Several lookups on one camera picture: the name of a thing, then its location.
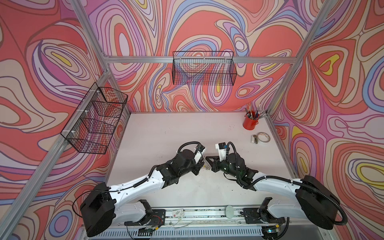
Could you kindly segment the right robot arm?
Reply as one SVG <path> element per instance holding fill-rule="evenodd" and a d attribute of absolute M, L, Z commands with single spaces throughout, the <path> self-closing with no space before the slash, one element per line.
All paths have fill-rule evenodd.
<path fill-rule="evenodd" d="M 325 230 L 335 225 L 344 225 L 348 218 L 340 205 L 340 200 L 321 182 L 312 176 L 302 179 L 286 179 L 266 175 L 245 165 L 239 154 L 231 153 L 226 159 L 219 156 L 207 156 L 206 162 L 214 173 L 223 172 L 231 176 L 242 189 L 262 191 L 288 198 L 288 201 L 264 199 L 258 211 L 264 223 L 273 219 L 307 219 Z"/>

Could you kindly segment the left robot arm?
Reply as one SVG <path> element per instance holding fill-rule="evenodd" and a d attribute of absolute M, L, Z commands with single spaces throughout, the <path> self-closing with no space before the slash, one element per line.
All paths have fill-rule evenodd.
<path fill-rule="evenodd" d="M 113 224 L 129 223 L 143 226 L 154 215 L 145 194 L 178 184 L 180 178 L 190 172 L 198 175 L 204 165 L 205 147 L 195 151 L 178 151 L 164 164 L 153 166 L 150 173 L 130 182 L 107 186 L 96 185 L 80 205 L 81 216 L 88 237 L 94 237 Z"/>

